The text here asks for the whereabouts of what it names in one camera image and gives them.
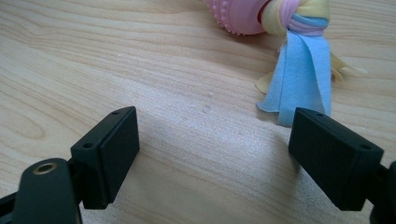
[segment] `fabric knot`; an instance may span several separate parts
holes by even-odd
[[[323,35],[329,25],[328,0],[273,0],[262,13],[262,27],[271,35],[287,30],[300,35]]]

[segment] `light blue fabric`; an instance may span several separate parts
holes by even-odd
[[[263,102],[266,112],[279,112],[278,122],[291,126],[296,107],[330,116],[332,103],[330,47],[323,36],[287,33],[270,88]]]

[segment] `light wood tabletop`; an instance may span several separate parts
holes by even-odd
[[[332,118],[396,161],[396,2],[330,0]],[[1,0],[0,197],[113,110],[137,108],[140,152],[116,201],[84,223],[368,223],[288,153],[254,82],[282,43],[221,29],[204,0]]]

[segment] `wooden surface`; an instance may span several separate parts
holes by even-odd
[[[331,0],[332,117],[396,161],[396,3]],[[107,113],[135,105],[141,150],[117,200],[85,223],[368,223],[340,212],[288,154],[254,82],[281,40],[233,36],[203,0],[1,0],[0,196]]]

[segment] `knotted fabric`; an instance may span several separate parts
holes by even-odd
[[[280,125],[291,126],[296,107],[330,116],[331,53],[323,37],[329,20],[328,0],[273,0],[262,13],[266,32],[287,37],[267,95],[257,103],[278,112]]]

